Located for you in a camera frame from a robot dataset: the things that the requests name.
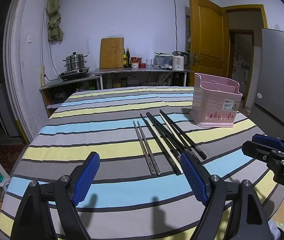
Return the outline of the black chopstick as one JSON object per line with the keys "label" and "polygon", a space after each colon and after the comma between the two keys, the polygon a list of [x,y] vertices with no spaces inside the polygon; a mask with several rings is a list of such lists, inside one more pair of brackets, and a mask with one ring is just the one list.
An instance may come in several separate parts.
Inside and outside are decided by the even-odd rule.
{"label": "black chopstick", "polygon": [[160,110],[160,114],[164,117],[164,119],[169,123],[169,125],[175,129],[175,133],[180,135],[198,155],[203,159],[207,159],[207,155],[199,148],[199,146],[171,119],[169,116]]}
{"label": "black chopstick", "polygon": [[180,128],[177,128],[177,125],[167,115],[160,116],[164,120],[165,125],[150,112],[147,112],[146,116],[176,159],[179,159],[182,153],[189,153],[198,164],[201,164],[201,161],[198,159],[197,153],[203,160],[207,158],[202,150],[198,149],[195,143]]}
{"label": "black chopstick", "polygon": [[[141,116],[142,120],[143,120],[144,123],[145,123],[145,120],[146,120],[146,119],[143,117],[142,114],[140,114],[140,116]],[[162,146],[161,146],[161,144],[160,144],[158,138],[156,137],[156,135],[154,134],[154,132],[151,130],[150,126],[149,126],[148,124],[146,124],[146,123],[145,123],[145,125],[148,127],[148,129],[150,130],[150,133],[151,133],[151,134],[153,135],[153,137],[154,137],[154,140],[158,143],[159,148],[160,148],[160,149],[162,150],[162,152],[163,152],[163,149],[164,149],[164,148],[162,148]],[[165,158],[167,159],[167,161],[169,162],[168,156],[167,156],[164,152],[163,152],[163,154],[164,154]],[[178,173],[178,170],[176,170],[176,169],[173,168],[173,167],[172,167],[172,169],[173,169],[173,171],[175,172],[176,175],[180,175],[180,174]]]}
{"label": "black chopstick", "polygon": [[177,141],[175,139],[175,137],[173,136],[173,134],[165,128],[164,125],[162,125],[150,112],[146,113],[147,117],[150,119],[150,121],[152,122],[152,124],[156,127],[156,129],[158,130],[159,134],[163,137],[163,139],[165,141],[169,141],[172,146],[180,153],[188,153],[189,155],[197,158],[196,155],[190,154],[189,152],[187,152],[185,150],[185,148],[183,148],[183,146],[179,143],[179,141]]}

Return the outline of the steel chopstick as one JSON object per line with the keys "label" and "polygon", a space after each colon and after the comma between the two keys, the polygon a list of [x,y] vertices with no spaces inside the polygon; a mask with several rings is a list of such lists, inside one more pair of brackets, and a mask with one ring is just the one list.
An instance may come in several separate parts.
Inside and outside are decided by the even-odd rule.
{"label": "steel chopstick", "polygon": [[148,141],[147,141],[147,139],[146,139],[146,136],[145,136],[145,133],[144,133],[142,127],[141,127],[141,124],[140,124],[139,122],[137,122],[137,125],[136,125],[136,126],[137,126],[138,131],[140,132],[140,135],[141,135],[142,140],[143,140],[143,143],[144,143],[144,145],[145,145],[147,154],[149,155],[149,158],[150,158],[150,160],[151,160],[151,163],[152,163],[152,165],[153,165],[153,167],[154,167],[154,169],[155,169],[156,175],[157,175],[157,176],[160,176],[160,175],[161,175],[160,169],[159,169],[158,164],[157,164],[157,162],[156,162],[156,160],[155,160],[155,157],[154,157],[154,155],[153,155],[153,153],[152,153],[152,150],[151,150],[151,148],[150,148],[150,145],[149,145],[149,143],[148,143]]}
{"label": "steel chopstick", "polygon": [[139,132],[138,129],[137,129],[136,123],[133,122],[133,125],[134,125],[134,128],[135,128],[136,135],[137,135],[137,138],[138,138],[138,140],[139,140],[141,149],[142,149],[143,154],[144,154],[144,156],[145,156],[146,163],[147,163],[147,165],[148,165],[148,167],[149,167],[150,173],[151,173],[152,175],[155,175],[155,174],[156,174],[155,169],[154,169],[154,167],[153,167],[153,165],[152,165],[152,163],[151,163],[151,160],[150,160],[150,158],[149,158],[149,155],[147,154],[145,145],[144,145],[144,143],[143,143],[143,140],[142,140],[142,137],[141,137],[141,135],[140,135],[140,132]]}

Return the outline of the silver refrigerator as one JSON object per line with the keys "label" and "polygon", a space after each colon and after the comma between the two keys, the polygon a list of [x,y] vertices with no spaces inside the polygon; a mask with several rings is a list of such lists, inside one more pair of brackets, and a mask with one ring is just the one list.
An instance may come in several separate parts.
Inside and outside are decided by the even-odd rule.
{"label": "silver refrigerator", "polygon": [[262,29],[262,61],[250,119],[268,136],[284,137],[284,32]]}

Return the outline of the striped tablecloth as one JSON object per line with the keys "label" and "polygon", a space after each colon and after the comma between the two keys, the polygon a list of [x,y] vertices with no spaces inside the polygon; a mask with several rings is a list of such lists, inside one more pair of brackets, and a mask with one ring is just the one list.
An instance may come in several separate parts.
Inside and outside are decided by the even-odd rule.
{"label": "striped tablecloth", "polygon": [[250,180],[272,217],[284,199],[284,187],[260,161],[245,156],[242,144],[260,129],[242,114],[230,128],[202,128],[189,115],[191,87],[135,87],[72,94],[49,118],[17,165],[0,213],[0,238],[9,239],[28,184],[70,174],[90,152],[101,164],[85,198],[77,206],[93,239],[189,239],[204,206],[186,178],[177,176],[148,128],[144,133],[160,168],[152,175],[134,124],[146,112],[165,112],[207,155],[204,166],[227,181]]}

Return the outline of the pink plastic utensil holder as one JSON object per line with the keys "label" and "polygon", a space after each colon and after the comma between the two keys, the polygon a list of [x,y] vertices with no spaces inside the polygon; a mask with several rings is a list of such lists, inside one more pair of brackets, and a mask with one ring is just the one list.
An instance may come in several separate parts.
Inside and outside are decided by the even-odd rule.
{"label": "pink plastic utensil holder", "polygon": [[201,127],[232,127],[241,98],[240,84],[237,81],[195,73],[190,116]]}

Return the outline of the low wooden side cabinet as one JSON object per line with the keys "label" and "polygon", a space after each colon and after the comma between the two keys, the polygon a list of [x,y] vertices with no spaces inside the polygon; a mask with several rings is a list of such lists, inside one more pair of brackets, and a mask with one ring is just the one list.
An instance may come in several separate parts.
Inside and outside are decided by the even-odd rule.
{"label": "low wooden side cabinet", "polygon": [[39,89],[50,117],[73,93],[102,88],[100,76],[85,76],[80,79],[49,81]]}

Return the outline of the black induction cooker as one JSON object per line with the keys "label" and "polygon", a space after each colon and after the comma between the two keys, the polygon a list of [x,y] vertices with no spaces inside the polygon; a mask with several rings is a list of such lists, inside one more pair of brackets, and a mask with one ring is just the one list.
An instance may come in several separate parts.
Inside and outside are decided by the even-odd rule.
{"label": "black induction cooker", "polygon": [[75,70],[67,70],[63,73],[60,73],[59,78],[62,79],[63,81],[78,79],[78,78],[86,76],[88,72],[89,72],[89,68],[86,68],[86,67],[81,68],[81,69],[75,69]]}

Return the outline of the stainless steel steamer pot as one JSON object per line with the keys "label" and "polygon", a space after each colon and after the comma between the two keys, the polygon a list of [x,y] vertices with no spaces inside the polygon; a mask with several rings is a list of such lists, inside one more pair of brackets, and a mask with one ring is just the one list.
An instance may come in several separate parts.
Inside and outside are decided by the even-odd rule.
{"label": "stainless steel steamer pot", "polygon": [[73,52],[72,55],[67,56],[65,58],[64,63],[67,71],[72,71],[72,70],[79,70],[82,68],[85,68],[85,63],[86,60],[85,58],[88,55],[84,54],[78,54],[76,52]]}

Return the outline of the white electric kettle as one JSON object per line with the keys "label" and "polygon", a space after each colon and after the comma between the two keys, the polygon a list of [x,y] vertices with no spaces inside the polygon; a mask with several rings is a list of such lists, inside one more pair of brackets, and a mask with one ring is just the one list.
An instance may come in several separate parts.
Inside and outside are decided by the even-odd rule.
{"label": "white electric kettle", "polygon": [[183,70],[186,66],[189,65],[190,62],[189,53],[184,51],[174,51],[172,55],[173,55],[172,69]]}

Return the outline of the clear plastic storage box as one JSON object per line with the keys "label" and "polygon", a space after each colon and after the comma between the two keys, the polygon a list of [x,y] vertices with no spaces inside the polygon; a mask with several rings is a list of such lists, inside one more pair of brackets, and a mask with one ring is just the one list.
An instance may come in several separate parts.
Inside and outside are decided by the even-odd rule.
{"label": "clear plastic storage box", "polygon": [[153,63],[160,68],[172,68],[173,55],[166,53],[154,53]]}

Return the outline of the red lidded sauce jar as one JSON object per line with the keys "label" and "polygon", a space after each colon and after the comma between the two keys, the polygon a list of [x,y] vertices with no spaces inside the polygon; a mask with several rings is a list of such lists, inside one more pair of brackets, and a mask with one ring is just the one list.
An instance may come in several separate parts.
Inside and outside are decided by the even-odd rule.
{"label": "red lidded sauce jar", "polygon": [[137,59],[137,57],[131,57],[130,64],[132,68],[139,68],[139,60]]}

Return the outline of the yellow wooden door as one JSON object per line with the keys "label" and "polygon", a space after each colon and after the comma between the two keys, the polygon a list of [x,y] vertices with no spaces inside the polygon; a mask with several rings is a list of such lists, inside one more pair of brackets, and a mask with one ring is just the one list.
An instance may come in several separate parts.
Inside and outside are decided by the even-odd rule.
{"label": "yellow wooden door", "polygon": [[190,70],[226,77],[229,34],[225,9],[209,0],[189,0]]}

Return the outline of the dark oil bottle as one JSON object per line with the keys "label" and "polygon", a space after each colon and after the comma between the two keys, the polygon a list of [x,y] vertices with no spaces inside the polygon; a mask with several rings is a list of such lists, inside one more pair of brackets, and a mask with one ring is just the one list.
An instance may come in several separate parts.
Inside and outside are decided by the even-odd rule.
{"label": "dark oil bottle", "polygon": [[130,51],[129,48],[126,50],[126,66],[130,68]]}

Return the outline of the bamboo cutting board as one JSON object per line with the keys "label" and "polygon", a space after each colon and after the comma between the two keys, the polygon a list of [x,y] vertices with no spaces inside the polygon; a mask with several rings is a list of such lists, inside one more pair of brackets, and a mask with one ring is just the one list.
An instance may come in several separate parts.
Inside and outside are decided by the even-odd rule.
{"label": "bamboo cutting board", "polygon": [[99,67],[101,69],[122,68],[123,50],[123,37],[102,38]]}

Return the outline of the green hanging cloth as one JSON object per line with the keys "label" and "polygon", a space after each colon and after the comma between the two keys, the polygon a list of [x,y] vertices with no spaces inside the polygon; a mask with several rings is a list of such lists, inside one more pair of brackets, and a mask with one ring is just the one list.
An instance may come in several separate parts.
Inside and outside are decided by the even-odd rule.
{"label": "green hanging cloth", "polygon": [[47,0],[46,14],[48,18],[47,30],[49,41],[62,41],[63,32],[60,28],[62,16],[59,13],[60,0]]}

